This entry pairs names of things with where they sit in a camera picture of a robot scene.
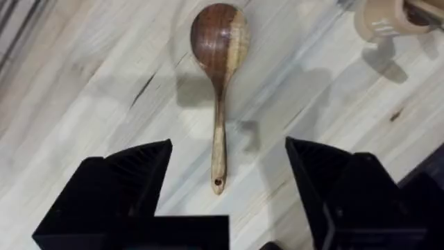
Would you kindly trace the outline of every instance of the light wood surface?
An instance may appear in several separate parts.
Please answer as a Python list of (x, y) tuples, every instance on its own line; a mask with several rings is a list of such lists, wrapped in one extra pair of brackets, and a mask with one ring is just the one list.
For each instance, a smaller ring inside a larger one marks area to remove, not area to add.
[(82, 159), (171, 138), (157, 215), (230, 215), (232, 249), (310, 249), (284, 136), (374, 153), (399, 181), (444, 138), (444, 36), (367, 44), (356, 4), (236, 0), (250, 51), (227, 93), (228, 182), (209, 186), (213, 90), (199, 0), (50, 1), (0, 85), (0, 249), (31, 234)]

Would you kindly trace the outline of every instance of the wooden spoon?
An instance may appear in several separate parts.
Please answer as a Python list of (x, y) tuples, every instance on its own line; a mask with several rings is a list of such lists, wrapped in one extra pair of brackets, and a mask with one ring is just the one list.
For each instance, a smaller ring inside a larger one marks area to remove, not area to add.
[(214, 87), (214, 134), (211, 180), (221, 194), (227, 177), (225, 145), (225, 93), (236, 69), (246, 57), (250, 35), (242, 12), (216, 3), (204, 8), (191, 28), (193, 53)]

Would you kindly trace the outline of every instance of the spoon bowl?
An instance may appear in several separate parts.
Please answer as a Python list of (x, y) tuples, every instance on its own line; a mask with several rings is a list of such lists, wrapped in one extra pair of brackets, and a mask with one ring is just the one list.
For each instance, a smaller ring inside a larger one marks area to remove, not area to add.
[(212, 188), (222, 193), (227, 176), (225, 145), (225, 93), (233, 74), (244, 61), (250, 33), (242, 12), (225, 3), (204, 8), (191, 27), (191, 48), (214, 87)]

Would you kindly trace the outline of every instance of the wood plank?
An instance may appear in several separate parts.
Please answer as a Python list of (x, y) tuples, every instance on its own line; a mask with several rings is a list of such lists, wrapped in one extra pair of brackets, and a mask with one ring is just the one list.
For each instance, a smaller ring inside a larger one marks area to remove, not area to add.
[(189, 44), (191, 22), (213, 2), (46, 9), (0, 85), (0, 249), (37, 248), (31, 233), (82, 159), (166, 138), (174, 150), (158, 215), (229, 214), (232, 249), (310, 249), (285, 136), (370, 151), (395, 180), (442, 143), (442, 33), (377, 47), (354, 30), (357, 3), (231, 0), (252, 40), (228, 89), (228, 183), (215, 196), (212, 86)]

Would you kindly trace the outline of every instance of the spoon handle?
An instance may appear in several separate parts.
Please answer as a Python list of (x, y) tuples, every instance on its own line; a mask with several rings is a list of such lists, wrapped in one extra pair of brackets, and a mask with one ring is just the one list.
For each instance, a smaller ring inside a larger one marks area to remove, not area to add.
[(211, 180), (215, 194), (221, 194), (227, 178), (227, 147), (225, 142), (225, 98), (216, 97), (214, 105), (213, 153)]

